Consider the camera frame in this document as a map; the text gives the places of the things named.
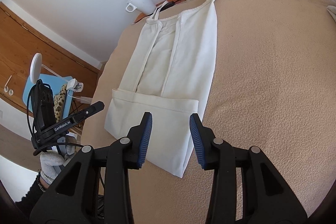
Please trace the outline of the left gloved hand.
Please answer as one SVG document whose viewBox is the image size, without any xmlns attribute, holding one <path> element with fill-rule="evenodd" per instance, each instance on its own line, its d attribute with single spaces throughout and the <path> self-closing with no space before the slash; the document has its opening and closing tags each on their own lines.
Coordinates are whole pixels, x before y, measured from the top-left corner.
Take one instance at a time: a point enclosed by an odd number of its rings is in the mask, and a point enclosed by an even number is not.
<svg viewBox="0 0 336 224">
<path fill-rule="evenodd" d="M 66 166 L 75 155 L 75 146 L 65 145 L 66 154 L 59 155 L 56 151 L 42 152 L 40 155 L 41 172 L 40 183 L 47 189 L 56 179 L 59 172 L 57 166 Z"/>
</svg>

